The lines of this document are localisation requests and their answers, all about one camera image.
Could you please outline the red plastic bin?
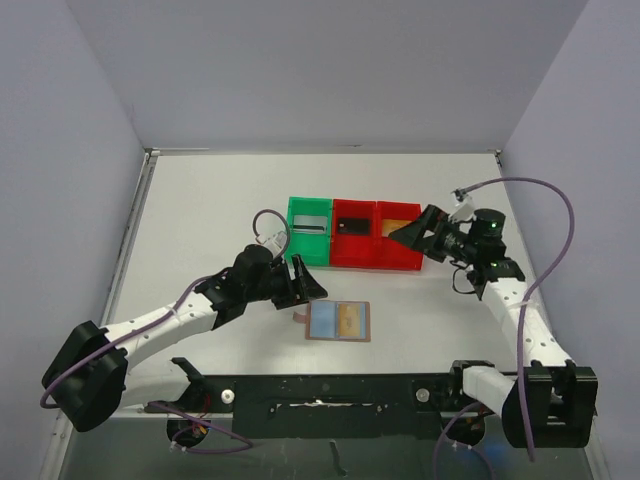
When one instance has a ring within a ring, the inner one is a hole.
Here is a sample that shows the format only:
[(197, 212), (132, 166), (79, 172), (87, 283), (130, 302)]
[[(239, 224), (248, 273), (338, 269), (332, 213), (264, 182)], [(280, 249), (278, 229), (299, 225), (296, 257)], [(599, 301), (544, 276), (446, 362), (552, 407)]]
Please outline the red plastic bin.
[[(332, 211), (329, 263), (332, 267), (371, 268), (374, 256), (374, 211), (376, 203), (351, 199), (334, 199)], [(371, 221), (369, 236), (338, 235), (339, 217), (368, 218)]]
[(381, 236), (383, 219), (405, 219), (414, 221), (421, 213), (417, 203), (378, 201), (374, 211), (374, 256), (373, 267), (386, 270), (420, 271), (423, 256), (389, 238)]

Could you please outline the brown leather card holder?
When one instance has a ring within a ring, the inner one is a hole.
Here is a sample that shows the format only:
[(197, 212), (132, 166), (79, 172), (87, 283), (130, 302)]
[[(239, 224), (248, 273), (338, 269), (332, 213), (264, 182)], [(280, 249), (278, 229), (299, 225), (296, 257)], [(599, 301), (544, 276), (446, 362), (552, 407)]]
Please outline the brown leather card holder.
[(370, 342), (370, 304), (356, 301), (316, 300), (293, 321), (305, 326), (307, 340)]

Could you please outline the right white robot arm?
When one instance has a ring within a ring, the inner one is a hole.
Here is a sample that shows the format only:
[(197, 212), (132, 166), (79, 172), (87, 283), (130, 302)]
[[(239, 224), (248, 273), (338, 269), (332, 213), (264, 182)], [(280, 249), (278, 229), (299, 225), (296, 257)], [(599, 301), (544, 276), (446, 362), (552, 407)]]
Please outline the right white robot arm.
[(482, 361), (461, 363), (462, 395), (497, 414), (515, 448), (583, 448), (596, 413), (598, 380), (559, 345), (526, 292), (528, 285), (502, 239), (505, 216), (477, 209), (467, 220), (429, 205), (389, 239), (465, 271), (516, 357), (510, 378)]

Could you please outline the middle red plastic bin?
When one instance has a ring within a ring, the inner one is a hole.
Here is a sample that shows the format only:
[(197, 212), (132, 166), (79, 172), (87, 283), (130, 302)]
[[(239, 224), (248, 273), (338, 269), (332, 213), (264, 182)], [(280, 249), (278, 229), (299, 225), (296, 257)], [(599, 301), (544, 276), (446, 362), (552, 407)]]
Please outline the middle red plastic bin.
[[(332, 211), (329, 263), (332, 267), (371, 268), (374, 256), (374, 211), (376, 203), (351, 199), (334, 199)], [(369, 236), (338, 235), (339, 217), (368, 218), (371, 221)]]

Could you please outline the dark grey credit card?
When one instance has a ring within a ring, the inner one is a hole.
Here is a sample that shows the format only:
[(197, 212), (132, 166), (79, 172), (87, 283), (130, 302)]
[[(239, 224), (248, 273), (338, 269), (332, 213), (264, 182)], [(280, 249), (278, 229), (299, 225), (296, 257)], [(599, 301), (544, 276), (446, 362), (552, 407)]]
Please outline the dark grey credit card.
[(371, 234), (371, 221), (360, 217), (339, 217), (337, 219), (336, 233), (338, 235), (369, 236)]

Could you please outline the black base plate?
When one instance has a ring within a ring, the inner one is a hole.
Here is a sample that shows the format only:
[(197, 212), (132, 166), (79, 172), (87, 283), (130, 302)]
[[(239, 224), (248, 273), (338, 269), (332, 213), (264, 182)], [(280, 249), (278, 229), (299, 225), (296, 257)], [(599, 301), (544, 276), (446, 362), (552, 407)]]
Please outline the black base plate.
[(171, 407), (227, 415), (233, 433), (262, 439), (434, 439), (471, 404), (447, 373), (206, 375)]

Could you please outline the silver credit card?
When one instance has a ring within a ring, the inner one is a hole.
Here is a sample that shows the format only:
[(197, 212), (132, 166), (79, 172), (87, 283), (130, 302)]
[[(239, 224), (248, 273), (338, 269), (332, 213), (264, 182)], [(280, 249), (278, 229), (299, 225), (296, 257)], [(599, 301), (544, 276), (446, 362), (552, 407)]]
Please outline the silver credit card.
[(321, 215), (293, 216), (291, 230), (294, 233), (309, 235), (324, 235), (327, 232), (328, 218)]

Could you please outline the right red plastic bin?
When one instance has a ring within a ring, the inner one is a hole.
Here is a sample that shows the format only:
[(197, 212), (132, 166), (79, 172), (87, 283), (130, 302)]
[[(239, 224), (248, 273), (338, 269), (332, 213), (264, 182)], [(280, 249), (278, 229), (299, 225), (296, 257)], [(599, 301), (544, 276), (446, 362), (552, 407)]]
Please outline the right red plastic bin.
[(386, 270), (420, 271), (423, 256), (389, 238), (381, 236), (383, 219), (405, 219), (414, 221), (421, 213), (417, 203), (378, 201), (374, 211), (374, 256), (373, 267)]

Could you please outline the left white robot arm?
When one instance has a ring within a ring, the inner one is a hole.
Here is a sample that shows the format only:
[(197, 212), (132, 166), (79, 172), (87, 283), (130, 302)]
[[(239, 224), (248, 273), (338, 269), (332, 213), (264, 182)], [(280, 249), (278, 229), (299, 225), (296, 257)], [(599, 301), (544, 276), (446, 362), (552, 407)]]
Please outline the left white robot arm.
[(327, 295), (300, 255), (286, 261), (249, 245), (232, 266), (194, 280), (166, 306), (105, 327), (76, 326), (42, 378), (40, 405), (61, 410), (77, 431), (90, 431), (130, 403), (126, 377), (147, 358), (226, 325), (251, 303), (269, 301), (282, 310)]

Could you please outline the gold credit card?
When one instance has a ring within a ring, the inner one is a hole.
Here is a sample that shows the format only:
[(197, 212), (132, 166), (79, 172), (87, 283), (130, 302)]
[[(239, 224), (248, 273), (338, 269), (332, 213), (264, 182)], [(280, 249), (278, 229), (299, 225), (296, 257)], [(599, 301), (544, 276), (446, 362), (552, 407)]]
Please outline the gold credit card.
[(339, 303), (337, 306), (337, 335), (339, 338), (364, 339), (366, 336), (366, 305)]
[(381, 221), (381, 236), (383, 238), (388, 238), (392, 232), (399, 230), (410, 223), (411, 220), (405, 219), (383, 219)]

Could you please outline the green plastic bin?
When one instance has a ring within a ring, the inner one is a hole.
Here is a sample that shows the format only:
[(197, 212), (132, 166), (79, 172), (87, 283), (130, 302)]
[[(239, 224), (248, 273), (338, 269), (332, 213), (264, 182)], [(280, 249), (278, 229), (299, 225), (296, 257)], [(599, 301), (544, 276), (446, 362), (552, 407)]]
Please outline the green plastic bin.
[(290, 242), (285, 258), (300, 255), (306, 266), (329, 265), (333, 200), (290, 197), (287, 221)]

